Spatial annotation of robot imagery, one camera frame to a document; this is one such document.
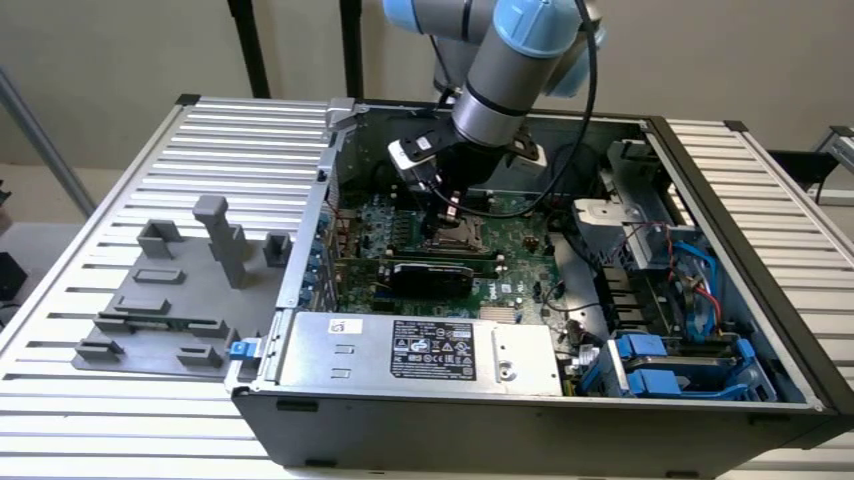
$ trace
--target red cable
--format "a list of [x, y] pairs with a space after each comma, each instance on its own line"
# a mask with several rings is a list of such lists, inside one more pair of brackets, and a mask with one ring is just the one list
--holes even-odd
[[711, 305], [715, 307], [715, 325], [717, 329], [720, 329], [720, 322], [723, 321], [723, 317], [720, 316], [720, 302], [717, 302], [717, 299], [711, 295], [711, 293], [708, 293], [708, 291], [705, 291], [703, 287], [696, 287], [693, 291], [699, 293], [703, 296], [703, 298], [705, 298], [705, 300], [708, 300], [711, 302]]

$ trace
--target blue cable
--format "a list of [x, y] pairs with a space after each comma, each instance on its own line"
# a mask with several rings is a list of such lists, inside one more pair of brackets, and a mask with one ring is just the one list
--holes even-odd
[[[712, 297], [717, 298], [717, 261], [705, 255], [693, 245], [688, 245], [684, 242], [673, 242], [673, 248], [683, 250], [688, 254], [697, 257], [708, 264], [709, 278], [708, 278], [708, 293]], [[711, 335], [711, 329], [715, 325], [715, 311], [713, 306], [711, 307], [711, 315], [708, 315], [708, 321], [703, 326], [703, 336]]]

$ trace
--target white wall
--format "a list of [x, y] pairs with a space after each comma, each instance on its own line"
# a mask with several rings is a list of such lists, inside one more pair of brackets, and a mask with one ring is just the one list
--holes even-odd
[[[342, 95], [337, 1], [254, 3], [273, 95]], [[851, 0], [599, 3], [599, 111], [739, 119], [779, 148], [854, 123]], [[381, 0], [362, 37], [365, 95], [430, 99], [429, 43], [385, 23]], [[122, 168], [178, 93], [249, 94], [225, 0], [0, 0], [0, 63], [80, 166]], [[38, 159], [0, 113], [2, 161]]]
[[[224, 0], [0, 0], [0, 63], [76, 166], [124, 168], [181, 92], [249, 95]], [[0, 162], [39, 162], [1, 108]]]

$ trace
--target black pole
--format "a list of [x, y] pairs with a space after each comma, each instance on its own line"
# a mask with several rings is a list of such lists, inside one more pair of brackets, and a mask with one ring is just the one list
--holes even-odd
[[254, 98], [270, 98], [261, 43], [257, 39], [252, 0], [228, 0], [228, 10], [234, 19], [234, 26], [237, 27], [237, 38], [240, 38], [242, 63], [245, 63], [245, 73], [249, 76], [252, 96]]
[[364, 97], [361, 74], [361, 0], [337, 0], [341, 17], [341, 42], [344, 46], [344, 76], [346, 96]]

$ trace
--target black cable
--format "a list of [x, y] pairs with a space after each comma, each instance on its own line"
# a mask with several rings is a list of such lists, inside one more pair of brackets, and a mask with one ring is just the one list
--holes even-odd
[[817, 184], [817, 191], [815, 192], [815, 205], [819, 205], [817, 202], [821, 200], [821, 190], [824, 189], [824, 182], [827, 181], [827, 177], [821, 180], [821, 183]]
[[585, 308], [589, 307], [600, 307], [601, 304], [599, 302], [593, 302], [593, 303], [588, 303], [585, 305], [581, 305], [580, 307], [572, 307], [572, 308], [559, 308], [555, 307], [555, 305], [551, 303], [551, 294], [555, 292], [555, 288], [557, 288], [557, 285], [560, 285], [563, 282], [557, 282], [555, 283], [551, 288], [548, 289], [548, 292], [545, 293], [545, 297], [544, 297], [544, 302], [545, 305], [548, 305], [548, 308], [551, 308], [555, 312], [560, 312], [560, 313], [571, 313], [571, 312], [577, 312], [579, 310], [584, 310]]
[[450, 75], [448, 74], [448, 67], [444, 65], [444, 58], [441, 58], [441, 53], [438, 53], [436, 37], [433, 37], [432, 35], [429, 35], [429, 44], [432, 45], [432, 51], [436, 53], [436, 61], [438, 62], [441, 73], [444, 75], [444, 91], [441, 92], [441, 96], [438, 97], [438, 101], [436, 102], [436, 106], [433, 107], [433, 110], [437, 110], [438, 107], [448, 101], [448, 97], [453, 93], [453, 90], [450, 89]]
[[452, 202], [441, 194], [441, 192], [438, 192], [438, 190], [434, 187], [430, 188], [430, 191], [436, 195], [436, 197], [438, 197], [438, 200], [441, 200], [449, 207], [456, 208], [460, 212], [465, 212], [469, 215], [479, 215], [485, 218], [515, 218], [532, 212], [533, 209], [536, 208], [536, 205], [543, 201], [543, 199], [545, 198], [551, 190], [555, 188], [555, 185], [557, 184], [557, 180], [560, 180], [560, 177], [563, 176], [563, 173], [565, 172], [567, 167], [575, 161], [575, 155], [577, 154], [577, 151], [579, 151], [579, 145], [581, 144], [581, 139], [584, 138], [584, 135], [587, 134], [587, 128], [589, 127], [592, 110], [596, 103], [596, 89], [597, 89], [597, 83], [599, 83], [599, 65], [597, 65], [597, 57], [596, 57], [595, 27], [592, 24], [592, 20], [589, 19], [589, 12], [587, 11], [587, 5], [584, 4], [584, 0], [575, 0], [575, 5], [577, 7], [577, 13], [580, 14], [580, 17], [581, 17], [581, 25], [584, 26], [584, 31], [587, 33], [587, 55], [589, 57], [589, 87], [587, 89], [587, 105], [584, 106], [584, 115], [581, 117], [581, 128], [579, 129], [577, 140], [572, 144], [572, 149], [569, 150], [567, 161], [563, 163], [560, 170], [557, 170], [557, 174], [551, 178], [551, 181], [548, 182], [545, 189], [539, 194], [539, 196], [533, 199], [531, 204], [516, 212], [509, 212], [509, 213], [481, 212], [479, 210], [475, 210], [473, 208], [468, 208], [460, 205], [456, 202]]

